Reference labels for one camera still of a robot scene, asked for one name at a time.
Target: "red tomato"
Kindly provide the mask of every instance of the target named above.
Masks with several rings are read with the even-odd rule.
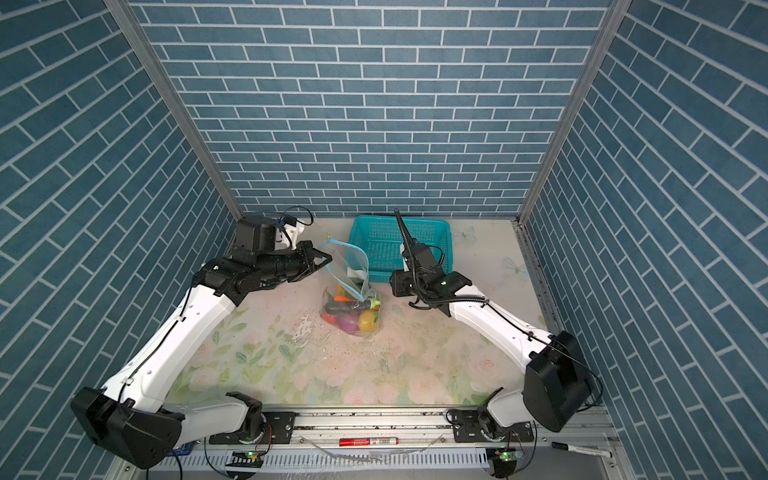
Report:
[[[330,313],[323,312],[320,316],[323,318],[323,320],[330,323],[331,325],[336,325],[336,317]]]

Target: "floral tablecloth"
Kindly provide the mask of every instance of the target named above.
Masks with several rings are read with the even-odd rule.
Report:
[[[454,270],[522,319],[543,325],[511,224],[452,220]],[[345,240],[348,220],[319,220],[303,238]],[[239,390],[280,405],[461,405],[481,402],[522,372],[482,335],[437,310],[382,296],[382,325],[368,339],[319,317],[322,278],[251,293],[211,333],[166,403],[199,402]]]

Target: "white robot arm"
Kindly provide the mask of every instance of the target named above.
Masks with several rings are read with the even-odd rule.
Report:
[[[392,294],[416,296],[410,306],[436,308],[471,326],[525,374],[522,389],[499,389],[479,406],[478,420],[486,436],[506,435],[515,423],[531,419],[559,432],[593,392],[594,374],[578,341],[569,333],[552,335],[524,322],[492,302],[467,277],[446,274],[432,250],[411,237],[397,210],[395,215],[402,235],[403,270],[389,278]],[[602,388],[592,405],[601,396]]]
[[[200,344],[249,292],[300,281],[331,261],[311,241],[297,241],[304,225],[287,214],[237,222],[230,254],[203,265],[184,301],[136,356],[100,389],[82,388],[72,400],[96,445],[150,468],[191,440],[236,432],[250,442],[263,434],[261,402],[240,392],[173,412],[163,402]]]
[[[444,274],[432,251],[410,237],[396,214],[406,268],[390,278],[395,296],[416,295],[416,302],[470,325],[525,373],[522,390],[500,389],[479,407],[487,436],[498,438],[531,419],[559,431],[591,393],[576,340],[513,316],[460,273]],[[230,255],[211,260],[194,275],[184,301],[126,366],[100,389],[83,388],[73,399],[75,416],[96,445],[150,468],[192,440],[234,432],[252,442],[263,435],[261,402],[242,393],[173,411],[164,408],[164,400],[200,344],[249,292],[299,281],[331,261],[312,242],[297,242],[302,230],[290,216],[237,222]]]

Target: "white cable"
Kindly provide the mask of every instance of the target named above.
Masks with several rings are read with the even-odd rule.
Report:
[[[398,450],[386,450],[382,453],[378,452],[371,452],[369,453],[369,456],[367,457],[353,457],[351,455],[344,455],[340,453],[333,453],[329,450],[324,449],[320,445],[317,445],[315,442],[309,439],[305,439],[304,437],[300,437],[304,442],[309,443],[311,446],[319,449],[322,453],[328,455],[331,458],[343,458],[345,460],[350,460],[352,462],[361,462],[361,463],[373,463],[373,462],[382,462],[382,457],[390,456],[390,455],[410,455],[412,453],[419,453],[424,452],[429,447],[433,446],[435,443],[439,442],[439,440],[443,437],[444,434],[441,434],[436,439],[432,440],[432,442],[424,447],[421,447],[420,449],[398,449]]]

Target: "brick wall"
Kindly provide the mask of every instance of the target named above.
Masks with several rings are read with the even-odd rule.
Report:
[[[103,476],[68,403],[231,217],[100,0],[0,2],[0,478]]]
[[[257,3],[131,2],[244,208],[513,217],[609,0]]]
[[[768,478],[768,4],[634,0],[531,218],[640,478]]]

